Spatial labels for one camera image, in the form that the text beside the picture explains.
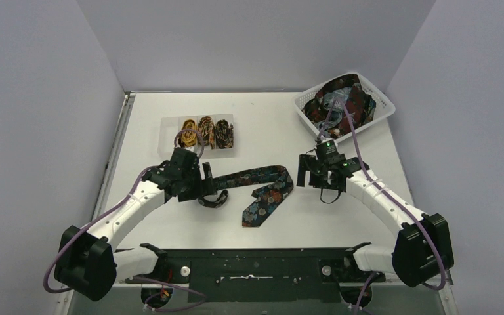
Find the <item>navy floral tie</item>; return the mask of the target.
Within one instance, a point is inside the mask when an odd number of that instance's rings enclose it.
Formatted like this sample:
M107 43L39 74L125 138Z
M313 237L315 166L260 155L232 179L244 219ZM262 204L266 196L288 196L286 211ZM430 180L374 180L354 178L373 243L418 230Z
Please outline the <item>navy floral tie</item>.
M282 165L257 167L215 177L213 184L221 193L213 201L199 198L200 205L219 208L227 202L230 188L260 185L251 193L255 201L242 212L241 225L248 228L260 227L294 189L293 179Z

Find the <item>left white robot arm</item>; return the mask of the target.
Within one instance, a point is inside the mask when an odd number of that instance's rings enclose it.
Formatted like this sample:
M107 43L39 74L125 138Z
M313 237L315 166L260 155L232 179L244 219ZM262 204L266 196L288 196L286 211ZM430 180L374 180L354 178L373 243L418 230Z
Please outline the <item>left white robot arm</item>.
M167 262L160 259L162 250L148 243L131 249L119 245L169 200L184 202L215 193L210 164L200 163L193 151L175 148L169 160L145 168L117 205L81 228L64 231L58 254L44 275L45 290L55 292L49 286L53 277L65 286L59 293L74 290L98 301L122 280L144 275L152 282L161 281L168 272Z

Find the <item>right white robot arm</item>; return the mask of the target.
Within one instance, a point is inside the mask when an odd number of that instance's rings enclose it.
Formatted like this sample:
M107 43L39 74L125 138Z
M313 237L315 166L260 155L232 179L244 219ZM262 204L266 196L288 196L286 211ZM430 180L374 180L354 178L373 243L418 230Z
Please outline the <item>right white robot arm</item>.
M367 163L339 153L334 141L317 142L311 154L299 155L297 186L306 185L356 198L394 237L393 247L365 242L349 249L346 257L355 269L395 274L407 286L416 287L454 266L447 220L403 200Z

